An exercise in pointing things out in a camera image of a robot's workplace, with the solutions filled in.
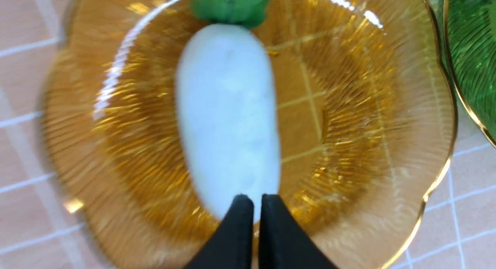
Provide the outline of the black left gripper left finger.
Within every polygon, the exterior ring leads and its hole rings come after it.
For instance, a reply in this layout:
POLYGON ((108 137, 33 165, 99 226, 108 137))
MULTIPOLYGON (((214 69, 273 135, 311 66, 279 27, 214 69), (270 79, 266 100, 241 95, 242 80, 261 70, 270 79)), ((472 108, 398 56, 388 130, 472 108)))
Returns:
POLYGON ((186 269, 250 269, 253 249, 253 202, 236 195, 218 228, 186 269))

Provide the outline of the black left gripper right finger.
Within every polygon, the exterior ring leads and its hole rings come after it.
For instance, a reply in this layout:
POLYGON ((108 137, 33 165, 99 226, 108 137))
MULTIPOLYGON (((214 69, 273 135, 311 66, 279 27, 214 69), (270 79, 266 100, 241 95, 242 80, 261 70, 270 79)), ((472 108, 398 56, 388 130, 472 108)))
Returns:
POLYGON ((278 195, 262 196, 260 269, 336 269, 298 225, 278 195))

